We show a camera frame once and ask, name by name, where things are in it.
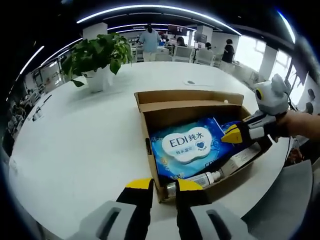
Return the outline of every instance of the blue wet wipes package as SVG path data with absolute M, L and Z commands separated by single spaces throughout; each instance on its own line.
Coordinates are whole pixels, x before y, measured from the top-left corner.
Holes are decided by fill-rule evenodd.
M 152 134 L 158 174 L 171 179 L 186 179 L 197 174 L 233 151 L 233 144 L 221 142 L 223 136 L 223 129 L 213 117 Z

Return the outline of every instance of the potted plant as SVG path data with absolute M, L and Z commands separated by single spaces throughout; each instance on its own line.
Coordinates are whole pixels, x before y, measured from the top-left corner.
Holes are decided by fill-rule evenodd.
M 62 71 L 77 87 L 83 82 L 73 76 L 84 76 L 92 92 L 104 89 L 104 83 L 113 78 L 121 64 L 132 62 L 127 39 L 118 33 L 99 34 L 96 39 L 84 39 L 71 49 L 71 55 L 62 63 Z

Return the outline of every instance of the desk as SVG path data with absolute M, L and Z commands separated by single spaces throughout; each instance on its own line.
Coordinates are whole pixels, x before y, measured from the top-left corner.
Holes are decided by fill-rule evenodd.
M 186 85 L 186 80 L 196 85 Z M 67 239 L 88 214 L 116 200 L 127 183 L 150 177 L 134 92 L 170 89 L 240 93 L 248 111 L 258 109 L 254 93 L 233 76 L 192 63 L 125 64 L 113 86 L 96 94 L 68 82 L 50 93 L 43 117 L 26 120 L 16 139 L 10 161 L 15 160 L 17 173 L 9 170 L 9 182 L 21 205 L 46 229 Z M 275 181 L 287 149 L 288 140 L 280 139 L 251 167 L 224 181 L 236 186 L 222 182 L 225 193 L 219 201 L 245 215 Z M 175 206 L 158 204 L 154 193 L 147 239 L 180 239 L 176 215 Z

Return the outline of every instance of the box flap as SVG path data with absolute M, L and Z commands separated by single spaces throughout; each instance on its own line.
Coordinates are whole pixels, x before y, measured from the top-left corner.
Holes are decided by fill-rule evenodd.
M 191 100 L 191 101 L 164 101 L 164 102 L 151 102 L 140 104 L 139 110 L 142 113 L 157 111 L 162 109 L 178 109 L 187 107 L 201 107 L 201 106 L 220 106 L 220 105 L 235 105 L 224 103 L 221 101 L 209 100 Z
M 166 108 L 213 106 L 222 103 L 241 106 L 244 100 L 241 94 L 204 90 L 144 91 L 136 92 L 134 96 L 140 112 Z

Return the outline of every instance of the open cardboard box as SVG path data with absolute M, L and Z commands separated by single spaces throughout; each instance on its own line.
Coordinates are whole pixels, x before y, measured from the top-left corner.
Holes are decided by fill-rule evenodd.
M 225 122 L 230 122 L 242 120 L 250 115 L 242 106 L 244 96 L 235 93 L 203 90 L 159 90 L 136 92 L 134 96 L 140 111 L 149 167 L 155 182 L 159 202 L 166 201 L 168 198 L 165 185 L 161 185 L 159 181 L 156 159 L 150 142 L 151 133 L 167 127 L 195 122 L 207 116 L 214 116 L 218 123 L 221 124 L 220 117 Z M 261 138 L 258 144 L 261 150 L 233 174 L 247 167 L 272 145 L 267 136 Z M 209 188 L 219 184 L 221 181 L 210 185 Z

